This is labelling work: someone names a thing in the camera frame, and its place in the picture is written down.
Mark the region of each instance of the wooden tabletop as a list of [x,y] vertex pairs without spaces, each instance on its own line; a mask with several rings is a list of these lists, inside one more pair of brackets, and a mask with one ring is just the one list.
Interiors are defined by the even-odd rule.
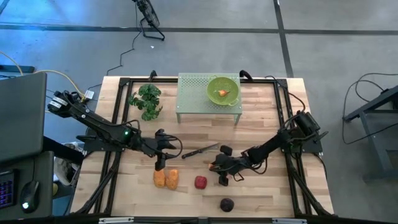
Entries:
[[[111,120],[120,77],[104,77],[96,113]],[[289,91],[297,95],[310,111],[304,82],[301,78],[288,78]],[[134,84],[133,92],[141,84]],[[175,104],[176,83],[156,83],[161,91],[160,104],[163,110],[153,121],[142,121],[141,111],[131,106],[127,120],[141,121],[142,136],[153,137],[159,129],[167,134],[179,137],[183,142],[183,154],[194,149],[220,142],[234,149],[233,156],[241,151],[263,144],[276,134],[279,120],[276,112],[275,94],[272,85],[242,84],[243,114],[237,126],[232,115],[183,114],[182,123],[177,123]],[[123,92],[119,112],[120,123],[123,112],[126,89]],[[301,110],[302,105],[291,98],[293,111]],[[113,216],[163,216],[163,217],[292,217],[292,199],[287,178],[287,169],[283,154],[278,150],[268,158],[268,170],[264,175],[251,170],[241,172],[244,181],[229,181],[229,186],[218,184],[218,174],[208,170],[220,153],[211,149],[203,154],[166,161],[166,173],[178,169],[180,181],[176,190],[159,189],[153,183],[153,171],[156,158],[149,158],[141,152],[126,150],[122,154],[118,181],[113,202]],[[83,162],[72,211],[76,211],[89,199],[97,187],[104,152],[94,152]],[[331,200],[321,162],[312,154],[303,154],[303,166],[307,185],[326,210],[333,213]],[[194,186],[197,175],[205,176],[208,185],[204,190]],[[104,191],[104,203],[107,200],[109,184]],[[304,211],[301,190],[297,191],[300,208]],[[232,212],[225,213],[219,208],[223,198],[235,202]]]

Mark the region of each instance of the green bowl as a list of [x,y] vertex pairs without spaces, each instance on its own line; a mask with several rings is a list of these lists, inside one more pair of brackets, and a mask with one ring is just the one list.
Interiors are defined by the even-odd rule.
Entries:
[[[229,106],[234,106],[238,103],[239,88],[234,80],[226,77],[217,77],[216,75],[213,75],[210,79],[212,80],[207,85],[207,96],[213,103]],[[225,90],[229,93],[226,96],[220,96],[219,90]]]

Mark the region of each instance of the potted plant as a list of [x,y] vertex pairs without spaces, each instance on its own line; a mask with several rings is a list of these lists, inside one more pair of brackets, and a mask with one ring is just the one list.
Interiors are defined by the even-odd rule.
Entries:
[[141,115],[144,121],[150,121],[156,119],[159,113],[162,111],[163,106],[158,110],[156,107],[159,105],[159,98],[162,94],[161,90],[153,84],[145,84],[138,90],[140,98],[136,97],[137,93],[133,93],[129,99],[129,103],[136,106],[139,110],[145,110]]

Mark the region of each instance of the knife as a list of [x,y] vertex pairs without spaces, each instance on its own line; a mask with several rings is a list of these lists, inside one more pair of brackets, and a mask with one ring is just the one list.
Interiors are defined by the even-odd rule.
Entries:
[[185,158],[187,158],[187,157],[194,156],[194,155],[196,155],[196,154],[198,154],[198,153],[203,153],[205,150],[211,149],[212,147],[215,147],[215,146],[217,146],[218,144],[219,144],[219,143],[212,144],[212,145],[210,145],[210,146],[207,146],[207,147],[204,147],[204,148],[195,150],[195,151],[193,151],[193,152],[186,153],[186,154],[182,155],[181,158],[182,158],[182,159],[185,159]]

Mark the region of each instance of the gray concrete floor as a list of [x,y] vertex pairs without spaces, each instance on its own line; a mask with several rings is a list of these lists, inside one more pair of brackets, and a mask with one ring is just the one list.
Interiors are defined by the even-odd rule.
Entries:
[[[152,1],[162,27],[277,29],[272,0]],[[287,29],[396,30],[394,0],[280,0]],[[131,1],[10,0],[0,24],[62,24],[74,26],[135,26]],[[131,46],[135,32],[50,32],[0,30],[0,49],[21,65],[68,73],[85,90],[101,83],[119,54]],[[238,72],[286,77],[278,34],[165,33],[165,42],[137,38],[135,51],[125,55],[123,68],[110,75],[159,75],[178,72]],[[322,130],[324,160],[333,208],[341,217],[398,222],[398,182],[365,184],[374,169],[367,140],[345,145],[341,140],[343,97],[351,83],[369,72],[398,73],[396,36],[288,35],[295,77],[305,80],[311,112]],[[0,63],[9,63],[0,58]],[[398,77],[372,77],[383,88]],[[58,75],[49,75],[49,90],[71,90]],[[360,92],[379,94],[368,84]],[[353,93],[347,110],[364,104]],[[45,134],[60,142],[74,141],[85,127],[72,119],[45,116]],[[346,138],[364,134],[358,122],[346,126]]]

